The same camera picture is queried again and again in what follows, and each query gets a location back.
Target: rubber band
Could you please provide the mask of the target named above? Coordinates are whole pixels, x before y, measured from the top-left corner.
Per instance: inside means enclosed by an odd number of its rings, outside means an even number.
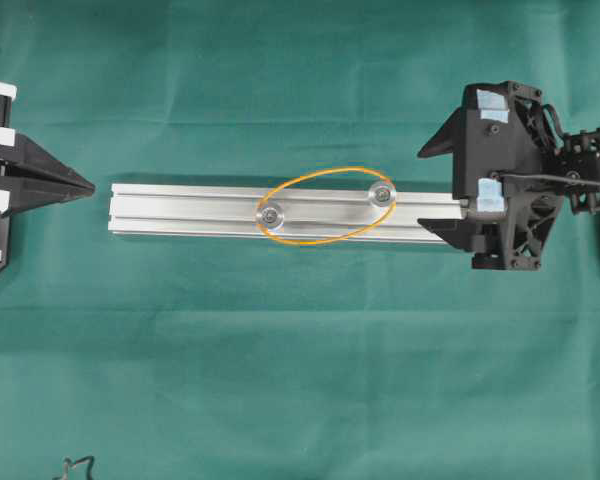
[[[258,211],[260,211],[260,209],[269,200],[271,200],[271,197],[273,197],[276,193],[279,193],[280,191],[284,190],[287,187],[290,187],[291,185],[296,185],[297,183],[304,182],[305,180],[309,180],[309,179],[316,178],[316,177],[321,177],[323,175],[332,175],[334,173],[347,173],[347,172],[361,172],[361,173],[365,173],[367,175],[372,175],[374,177],[377,177],[377,178],[379,178],[379,179],[387,182],[395,190],[393,182],[391,181],[391,179],[389,177],[387,177],[383,173],[380,173],[380,172],[378,172],[376,170],[372,170],[370,168],[366,168],[366,167],[337,167],[337,168],[328,168],[326,170],[317,170],[317,171],[309,173],[307,175],[302,175],[301,177],[294,178],[292,180],[289,180],[287,182],[284,182],[284,183],[278,185],[277,187],[275,187],[273,190],[271,190],[269,193],[267,193],[264,197],[262,197],[260,199],[260,201],[258,202]],[[348,238],[355,237],[357,235],[362,235],[363,233],[370,232],[371,230],[373,230],[377,226],[379,226],[382,223],[384,223],[391,216],[391,214],[393,214],[393,212],[396,209],[396,201],[397,200],[394,200],[391,203],[391,205],[389,205],[389,208],[387,209],[387,211],[378,220],[376,220],[375,222],[373,222],[373,223],[371,223],[369,225],[366,225],[366,226],[364,226],[362,228],[359,228],[357,230],[354,230],[353,232],[347,233],[345,235],[340,235],[340,236],[334,237],[334,238],[325,238],[325,239],[322,239],[322,240],[289,240],[289,239],[281,238],[281,237],[279,237],[279,236],[271,233],[271,231],[269,231],[268,228],[266,228],[264,225],[261,225],[260,223],[256,223],[256,225],[258,226],[258,228],[260,229],[260,231],[264,235],[266,235],[267,237],[269,237],[274,242],[281,243],[283,245],[295,245],[295,246],[325,245],[325,244],[328,244],[328,243],[341,242],[341,241],[346,240]]]

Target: black cable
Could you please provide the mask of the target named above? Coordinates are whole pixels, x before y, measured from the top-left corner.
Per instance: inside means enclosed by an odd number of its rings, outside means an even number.
[[[69,469],[76,468],[78,465],[83,463],[87,463],[87,469],[85,472],[86,480],[93,480],[93,476],[91,476],[91,471],[93,470],[93,464],[95,463],[96,458],[93,455],[88,455],[83,457],[75,462],[71,461],[70,458],[65,458],[64,462],[62,462],[62,476],[53,477],[52,480],[69,480]]]
[[[544,115],[542,106],[538,103],[534,103],[529,109],[529,115],[533,119],[535,134],[537,135],[537,139],[541,144],[541,148],[544,148],[548,151],[555,150],[557,147],[557,142],[555,136],[553,135],[553,131],[549,126],[549,122]]]
[[[561,177],[560,175],[547,175],[544,173],[498,173],[502,178],[522,178],[527,180],[545,180],[547,182],[569,183],[574,185],[589,185],[592,187],[600,187],[600,181],[583,180],[581,178]]]
[[[550,103],[543,105],[542,109],[549,113],[551,121],[553,122],[553,129],[556,131],[556,135],[564,139],[564,130],[562,130],[562,125],[560,124],[560,118],[558,117],[558,112],[556,112],[556,109],[553,108],[553,105]]]

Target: metal rail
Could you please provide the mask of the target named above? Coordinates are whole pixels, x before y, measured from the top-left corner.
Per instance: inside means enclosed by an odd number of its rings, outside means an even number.
[[[120,234],[264,238],[256,209],[267,189],[113,184],[109,230]],[[362,190],[286,189],[275,197],[284,211],[276,235],[290,239],[337,237],[368,225],[385,211]],[[394,214],[351,240],[443,244],[418,218],[462,218],[448,193],[397,193]]]

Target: green fabric background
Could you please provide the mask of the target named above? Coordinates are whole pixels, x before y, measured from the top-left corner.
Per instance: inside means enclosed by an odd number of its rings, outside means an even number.
[[[0,0],[13,127],[98,188],[14,221],[0,480],[600,479],[600,216],[538,273],[107,231],[112,182],[448,190],[415,153],[503,80],[599,126],[600,0]]]

